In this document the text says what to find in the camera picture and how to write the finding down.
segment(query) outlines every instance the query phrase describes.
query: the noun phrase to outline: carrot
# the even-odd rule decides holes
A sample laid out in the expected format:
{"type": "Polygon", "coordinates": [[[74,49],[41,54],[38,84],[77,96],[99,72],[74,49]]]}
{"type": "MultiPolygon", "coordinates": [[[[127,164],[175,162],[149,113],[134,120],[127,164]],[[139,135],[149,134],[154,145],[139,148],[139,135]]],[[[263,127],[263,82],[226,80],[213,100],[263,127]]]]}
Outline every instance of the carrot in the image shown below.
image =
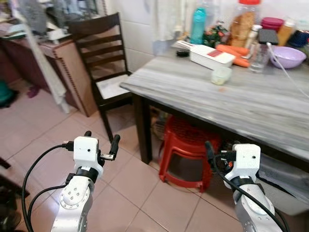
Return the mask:
{"type": "Polygon", "coordinates": [[[232,54],[232,55],[239,57],[239,58],[242,56],[240,53],[235,52],[234,50],[232,50],[232,49],[230,49],[227,46],[222,45],[222,44],[217,45],[216,49],[221,51],[221,52],[226,52],[226,53],[232,54]]]}
{"type": "Polygon", "coordinates": [[[249,49],[248,48],[244,48],[244,47],[235,47],[235,46],[229,46],[229,45],[224,45],[230,49],[232,49],[235,52],[238,52],[239,54],[241,54],[242,56],[246,56],[249,54],[249,49]]]}
{"type": "Polygon", "coordinates": [[[245,67],[245,68],[248,68],[250,66],[250,63],[248,62],[248,60],[243,59],[243,58],[236,58],[233,63],[238,66],[245,67]]]}

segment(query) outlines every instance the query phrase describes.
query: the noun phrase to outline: white chair cushion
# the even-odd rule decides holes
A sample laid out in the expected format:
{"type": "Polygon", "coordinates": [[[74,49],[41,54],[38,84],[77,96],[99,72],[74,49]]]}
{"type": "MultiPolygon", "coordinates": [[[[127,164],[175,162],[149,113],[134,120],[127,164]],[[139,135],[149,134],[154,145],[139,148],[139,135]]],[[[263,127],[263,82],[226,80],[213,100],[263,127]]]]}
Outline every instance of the white chair cushion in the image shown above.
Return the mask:
{"type": "Polygon", "coordinates": [[[97,87],[100,90],[103,99],[112,98],[129,91],[119,87],[121,82],[126,81],[129,78],[128,75],[121,75],[108,80],[97,82],[97,87]]]}

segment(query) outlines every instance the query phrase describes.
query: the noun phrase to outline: wooden chair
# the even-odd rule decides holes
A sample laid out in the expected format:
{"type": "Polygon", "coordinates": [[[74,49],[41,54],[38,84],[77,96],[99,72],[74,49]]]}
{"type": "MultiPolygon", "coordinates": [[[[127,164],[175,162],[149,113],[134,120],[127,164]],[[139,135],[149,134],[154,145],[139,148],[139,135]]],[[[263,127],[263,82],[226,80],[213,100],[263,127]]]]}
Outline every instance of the wooden chair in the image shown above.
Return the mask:
{"type": "Polygon", "coordinates": [[[119,87],[131,74],[127,69],[119,14],[70,22],[69,31],[90,76],[95,102],[112,141],[106,111],[132,102],[131,93],[119,87]]]}

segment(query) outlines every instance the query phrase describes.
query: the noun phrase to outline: table leg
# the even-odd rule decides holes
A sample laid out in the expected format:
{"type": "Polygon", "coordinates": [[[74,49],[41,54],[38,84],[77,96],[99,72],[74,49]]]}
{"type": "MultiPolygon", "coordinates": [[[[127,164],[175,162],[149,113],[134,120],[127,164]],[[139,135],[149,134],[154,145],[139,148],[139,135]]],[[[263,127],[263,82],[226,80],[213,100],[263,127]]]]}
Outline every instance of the table leg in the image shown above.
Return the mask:
{"type": "Polygon", "coordinates": [[[132,98],[140,143],[141,161],[148,164],[153,158],[150,133],[150,108],[145,98],[136,94],[132,94],[132,98]]]}

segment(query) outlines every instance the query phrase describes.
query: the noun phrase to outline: tiled floor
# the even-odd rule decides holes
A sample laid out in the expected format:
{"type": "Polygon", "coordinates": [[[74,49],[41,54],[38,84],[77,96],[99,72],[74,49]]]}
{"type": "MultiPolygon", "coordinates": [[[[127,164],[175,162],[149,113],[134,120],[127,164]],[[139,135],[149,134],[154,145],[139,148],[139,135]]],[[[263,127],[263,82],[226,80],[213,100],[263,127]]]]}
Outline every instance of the tiled floor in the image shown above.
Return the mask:
{"type": "MultiPolygon", "coordinates": [[[[85,117],[75,109],[66,115],[55,106],[52,97],[40,91],[33,99],[26,96],[27,85],[17,83],[19,99],[8,109],[0,110],[1,157],[12,167],[1,173],[22,184],[26,171],[45,150],[64,140],[73,140],[91,130],[99,138],[101,150],[108,151],[106,131],[99,114],[85,117]]],[[[214,177],[203,194],[184,189],[158,178],[158,164],[140,161],[132,106],[109,113],[113,132],[121,135],[116,161],[106,162],[103,177],[97,180],[93,205],[88,214],[90,232],[240,232],[242,228],[233,210],[232,193],[214,177]]],[[[158,154],[160,141],[153,137],[153,151],[158,154]]],[[[31,195],[61,185],[74,162],[72,153],[56,150],[48,154],[28,182],[31,195]]],[[[42,195],[34,206],[32,224],[35,232],[49,232],[58,211],[61,190],[42,195]]],[[[304,216],[288,217],[291,231],[304,232],[304,216]]],[[[18,226],[26,230],[23,220],[18,226]]]]}

